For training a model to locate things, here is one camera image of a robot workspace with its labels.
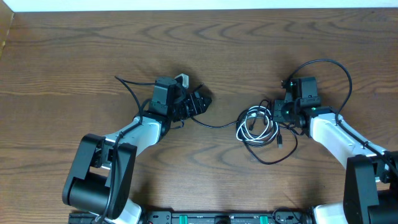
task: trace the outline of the wooden table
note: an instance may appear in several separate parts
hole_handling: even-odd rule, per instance
[[[301,63],[333,58],[354,90],[342,115],[392,151],[398,146],[397,9],[17,13],[0,61],[0,223],[65,223],[73,208],[61,192],[80,139],[127,125],[137,108],[113,78],[136,82],[191,76],[213,103],[197,117],[221,125],[261,99],[282,98],[280,81]],[[340,106],[344,73],[327,63],[316,76],[324,105]],[[134,86],[143,101],[153,87]],[[259,149],[287,154],[284,134]],[[345,170],[320,144],[299,137],[297,151],[258,164],[234,128],[187,121],[136,160],[130,197],[174,210],[307,208],[343,199]]]

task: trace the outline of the white cable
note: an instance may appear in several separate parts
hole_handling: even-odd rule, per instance
[[[255,138],[254,136],[251,135],[246,123],[248,119],[254,119],[256,116],[258,116],[257,118],[262,118],[264,121],[267,120],[267,125],[264,128],[263,132],[260,135],[258,135],[258,137]],[[244,121],[242,121],[242,123],[239,125],[238,130],[236,131],[236,139],[239,141],[243,141],[241,138],[239,138],[239,134],[241,133],[241,135],[245,138],[245,141],[262,143],[264,141],[268,141],[269,139],[274,138],[275,135],[278,133],[278,131],[279,131],[279,125],[271,120],[271,112],[266,107],[252,106],[251,108],[248,109],[248,112],[244,117]]]

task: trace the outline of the wood grain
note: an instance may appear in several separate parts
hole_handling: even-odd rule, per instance
[[[398,10],[322,9],[20,13],[0,61],[0,223],[65,223],[61,192],[80,139],[127,125],[137,108],[114,78],[190,75],[213,104],[198,119],[219,125],[262,98],[301,63],[333,58],[354,92],[345,119],[372,142],[398,146]],[[339,106],[346,77],[312,65],[325,105]],[[134,86],[142,101],[152,87]],[[268,160],[294,145],[260,149]],[[343,198],[345,171],[318,143],[299,138],[291,158],[256,163],[234,129],[187,121],[136,160],[131,198],[174,210],[307,208]]]

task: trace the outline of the green tape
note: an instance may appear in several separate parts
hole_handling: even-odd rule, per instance
[[[180,224],[188,224],[188,216],[180,215]]]
[[[260,224],[268,224],[268,216],[260,216]]]

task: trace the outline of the white background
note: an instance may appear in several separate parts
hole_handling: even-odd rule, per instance
[[[14,12],[398,7],[398,0],[4,0]]]

